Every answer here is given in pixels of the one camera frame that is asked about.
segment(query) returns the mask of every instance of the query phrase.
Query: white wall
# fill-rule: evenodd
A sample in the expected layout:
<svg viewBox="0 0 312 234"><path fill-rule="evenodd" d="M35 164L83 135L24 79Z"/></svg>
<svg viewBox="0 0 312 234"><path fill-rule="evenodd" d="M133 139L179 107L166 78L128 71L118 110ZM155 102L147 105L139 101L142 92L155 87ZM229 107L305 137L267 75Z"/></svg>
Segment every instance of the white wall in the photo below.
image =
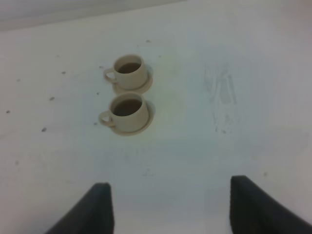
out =
<svg viewBox="0 0 312 234"><path fill-rule="evenodd" d="M0 31L180 0L0 0Z"/></svg>

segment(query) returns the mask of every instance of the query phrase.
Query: dark liquid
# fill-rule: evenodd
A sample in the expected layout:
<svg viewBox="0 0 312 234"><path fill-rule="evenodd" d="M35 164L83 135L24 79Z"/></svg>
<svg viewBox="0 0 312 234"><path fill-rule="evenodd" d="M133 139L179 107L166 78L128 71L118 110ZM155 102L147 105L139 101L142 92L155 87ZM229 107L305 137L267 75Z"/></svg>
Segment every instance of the dark liquid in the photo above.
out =
<svg viewBox="0 0 312 234"><path fill-rule="evenodd" d="M116 116L129 116L140 109L142 102L136 99L130 99L119 103L113 113Z"/></svg>
<svg viewBox="0 0 312 234"><path fill-rule="evenodd" d="M136 71L137 69L139 69L140 66L141 66L141 64L139 64L139 63L129 62L129 63L126 63L125 65L122 65L118 69L118 72L123 73L123 74L132 73L132 72Z"/></svg>

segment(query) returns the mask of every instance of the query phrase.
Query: coffee cup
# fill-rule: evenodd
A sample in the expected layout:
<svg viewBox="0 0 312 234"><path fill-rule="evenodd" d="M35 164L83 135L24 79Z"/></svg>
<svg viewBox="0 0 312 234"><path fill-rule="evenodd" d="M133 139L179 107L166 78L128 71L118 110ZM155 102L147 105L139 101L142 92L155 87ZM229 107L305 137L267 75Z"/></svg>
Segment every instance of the coffee cup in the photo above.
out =
<svg viewBox="0 0 312 234"><path fill-rule="evenodd" d="M112 100L108 111L99 115L99 121L107 127L116 128L119 132L138 131L149 121L146 101L138 93L123 93Z"/></svg>
<svg viewBox="0 0 312 234"><path fill-rule="evenodd" d="M114 78L108 77L108 73L113 73ZM118 58L112 68L104 71L104 77L123 90L135 90L147 82L148 71L141 56L125 55Z"/></svg>

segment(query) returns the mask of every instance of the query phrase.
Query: cup handle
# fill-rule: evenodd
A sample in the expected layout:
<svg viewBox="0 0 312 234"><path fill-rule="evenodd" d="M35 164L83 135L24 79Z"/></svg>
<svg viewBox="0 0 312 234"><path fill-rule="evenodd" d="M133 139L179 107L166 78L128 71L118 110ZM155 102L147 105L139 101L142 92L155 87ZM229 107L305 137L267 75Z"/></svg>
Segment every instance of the cup handle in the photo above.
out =
<svg viewBox="0 0 312 234"><path fill-rule="evenodd" d="M115 84L115 83L117 83L117 80L107 76L108 73L112 73L112 72L114 72L113 68L109 68L109 69L104 70L104 78L108 82L111 82L112 84Z"/></svg>
<svg viewBox="0 0 312 234"><path fill-rule="evenodd" d="M99 119L99 122L101 124L103 124L106 127L113 127L113 126L115 126L114 122L112 122L111 120L110 121L103 120L103 118L105 118L105 117L109 117L108 111L105 111L105 112L99 114L98 119Z"/></svg>

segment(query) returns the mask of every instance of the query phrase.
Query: black object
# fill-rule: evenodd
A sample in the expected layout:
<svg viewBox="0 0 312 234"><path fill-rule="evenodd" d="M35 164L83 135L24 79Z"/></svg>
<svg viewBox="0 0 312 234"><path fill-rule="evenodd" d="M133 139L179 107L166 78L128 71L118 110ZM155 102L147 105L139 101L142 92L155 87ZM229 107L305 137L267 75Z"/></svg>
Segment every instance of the black object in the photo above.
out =
<svg viewBox="0 0 312 234"><path fill-rule="evenodd" d="M46 234L113 234L114 212L109 184L95 184Z"/></svg>
<svg viewBox="0 0 312 234"><path fill-rule="evenodd" d="M230 223L234 234L312 234L312 226L244 175L231 178Z"/></svg>

